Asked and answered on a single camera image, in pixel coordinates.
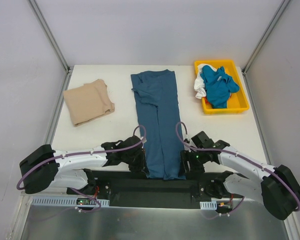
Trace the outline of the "dark blue t-shirt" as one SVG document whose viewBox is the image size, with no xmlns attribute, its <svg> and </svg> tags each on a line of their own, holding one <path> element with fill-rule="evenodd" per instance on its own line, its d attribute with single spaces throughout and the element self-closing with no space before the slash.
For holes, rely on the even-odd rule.
<svg viewBox="0 0 300 240">
<path fill-rule="evenodd" d="M 149 178 L 185 179 L 179 174 L 180 152 L 184 145 L 179 140 L 181 130 L 177 83 L 174 71 L 144 71 L 131 75 L 138 123 L 145 127 L 145 158 Z"/>
</svg>

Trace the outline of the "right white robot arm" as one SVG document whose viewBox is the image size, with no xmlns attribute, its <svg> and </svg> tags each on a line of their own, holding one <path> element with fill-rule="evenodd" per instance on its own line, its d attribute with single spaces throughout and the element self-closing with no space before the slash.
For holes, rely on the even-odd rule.
<svg viewBox="0 0 300 240">
<path fill-rule="evenodd" d="M 204 131 L 191 138 L 193 146 L 188 139 L 181 142 L 188 148 L 181 151 L 181 169 L 185 173 L 199 171 L 209 161 L 230 168 L 203 187 L 207 196 L 247 197 L 261 203 L 279 220 L 300 211 L 300 185 L 287 166 L 275 167 L 249 158 L 223 140 L 213 141 Z"/>
</svg>

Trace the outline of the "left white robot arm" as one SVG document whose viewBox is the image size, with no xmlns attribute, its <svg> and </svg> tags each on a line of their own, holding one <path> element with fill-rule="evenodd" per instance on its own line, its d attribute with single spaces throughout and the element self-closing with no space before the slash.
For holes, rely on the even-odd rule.
<svg viewBox="0 0 300 240">
<path fill-rule="evenodd" d="M 36 194 L 49 187 L 66 187 L 89 195 L 96 185 L 87 174 L 93 167 L 125 163 L 131 172 L 148 173 L 143 142 L 134 135 L 126 140 L 105 142 L 78 152 L 57 151 L 50 144 L 44 144 L 20 162 L 21 179 L 16 188 L 26 194 Z"/>
</svg>

